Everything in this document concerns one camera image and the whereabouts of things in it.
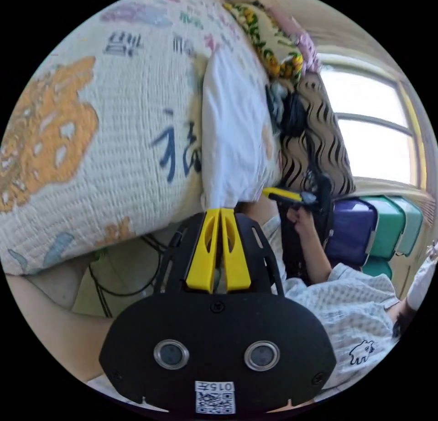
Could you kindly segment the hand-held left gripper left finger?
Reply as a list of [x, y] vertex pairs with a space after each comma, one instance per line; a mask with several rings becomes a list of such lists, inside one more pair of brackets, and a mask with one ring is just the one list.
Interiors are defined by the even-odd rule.
[[220, 209], [209, 209], [204, 214], [186, 277], [189, 289], [209, 294], [213, 292], [219, 220]]

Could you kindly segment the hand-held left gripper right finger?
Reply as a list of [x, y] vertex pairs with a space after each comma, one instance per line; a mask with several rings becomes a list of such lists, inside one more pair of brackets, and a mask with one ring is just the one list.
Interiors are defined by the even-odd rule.
[[226, 293], [250, 288], [251, 279], [233, 209], [220, 210]]

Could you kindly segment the person's right hand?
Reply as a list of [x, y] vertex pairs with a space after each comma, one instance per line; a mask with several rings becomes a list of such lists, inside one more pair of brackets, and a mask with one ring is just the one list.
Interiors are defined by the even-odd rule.
[[317, 235], [312, 213], [304, 207], [290, 208], [287, 218], [300, 238], [308, 238]]

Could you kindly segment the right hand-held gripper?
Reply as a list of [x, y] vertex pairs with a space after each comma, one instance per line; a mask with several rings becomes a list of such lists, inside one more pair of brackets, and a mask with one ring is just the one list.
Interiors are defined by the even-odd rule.
[[331, 229], [332, 227], [334, 204], [329, 196], [322, 197], [307, 191], [296, 193], [278, 187], [264, 188], [262, 194], [274, 200], [284, 215], [290, 208], [304, 207], [312, 213], [318, 229]]

